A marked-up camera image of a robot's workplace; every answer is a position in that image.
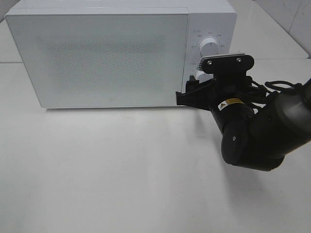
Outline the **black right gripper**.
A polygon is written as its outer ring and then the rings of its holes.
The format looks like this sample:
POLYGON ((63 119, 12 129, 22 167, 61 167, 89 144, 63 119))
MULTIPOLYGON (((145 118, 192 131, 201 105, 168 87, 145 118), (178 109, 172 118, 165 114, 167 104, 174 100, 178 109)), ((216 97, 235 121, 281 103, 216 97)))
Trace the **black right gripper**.
POLYGON ((198 70, 212 74, 213 79, 201 83, 190 75, 185 93, 175 93, 176 105, 209 108, 221 134, 224 134, 232 122, 244 122, 255 115, 244 97, 251 86, 251 79, 246 74, 254 63, 254 58, 245 53, 202 57, 198 70))

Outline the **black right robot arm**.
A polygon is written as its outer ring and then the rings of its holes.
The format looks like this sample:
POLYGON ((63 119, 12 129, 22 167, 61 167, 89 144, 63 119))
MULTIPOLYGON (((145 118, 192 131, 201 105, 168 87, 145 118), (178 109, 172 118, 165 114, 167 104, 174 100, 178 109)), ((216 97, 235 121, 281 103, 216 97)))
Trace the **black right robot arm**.
POLYGON ((190 76, 176 103, 211 112, 227 164, 270 171, 311 140, 311 84, 259 84, 247 75, 253 66, 244 53, 202 57, 197 68, 212 78, 190 76))

